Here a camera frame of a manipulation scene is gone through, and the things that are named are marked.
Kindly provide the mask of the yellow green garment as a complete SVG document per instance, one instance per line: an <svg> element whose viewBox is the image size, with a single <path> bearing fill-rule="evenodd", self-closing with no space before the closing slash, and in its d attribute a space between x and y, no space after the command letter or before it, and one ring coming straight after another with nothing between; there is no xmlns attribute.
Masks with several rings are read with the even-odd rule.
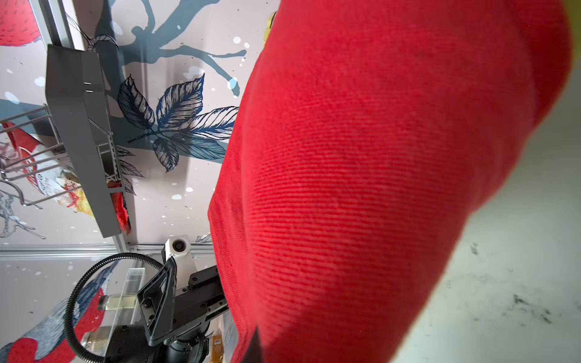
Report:
<svg viewBox="0 0 581 363"><path fill-rule="evenodd" d="M266 42L267 39L269 38L269 34L272 31L272 27L273 27L273 24L274 24L276 15L277 15L277 12L276 11L274 11L273 13L271 13L271 15L269 15L269 19L267 21L266 29L265 29L264 35L263 35L263 41L264 42Z"/></svg>

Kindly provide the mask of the red garment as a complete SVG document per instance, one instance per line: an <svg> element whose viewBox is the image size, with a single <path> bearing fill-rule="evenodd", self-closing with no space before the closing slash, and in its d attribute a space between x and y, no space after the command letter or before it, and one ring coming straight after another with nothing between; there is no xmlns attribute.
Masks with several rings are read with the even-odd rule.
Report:
<svg viewBox="0 0 581 363"><path fill-rule="evenodd" d="M578 1L282 1L208 213L233 361L390 361L579 23Z"/></svg>

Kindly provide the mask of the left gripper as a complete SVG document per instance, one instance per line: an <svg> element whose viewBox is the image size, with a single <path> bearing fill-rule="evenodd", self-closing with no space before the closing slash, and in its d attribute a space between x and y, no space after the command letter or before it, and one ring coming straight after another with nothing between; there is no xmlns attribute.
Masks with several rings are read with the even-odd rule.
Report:
<svg viewBox="0 0 581 363"><path fill-rule="evenodd" d="M202 362L210 351L210 323L228 310L216 266L195 272L177 287L177 264L169 258L137 295L135 325L117 328L106 362Z"/></svg>

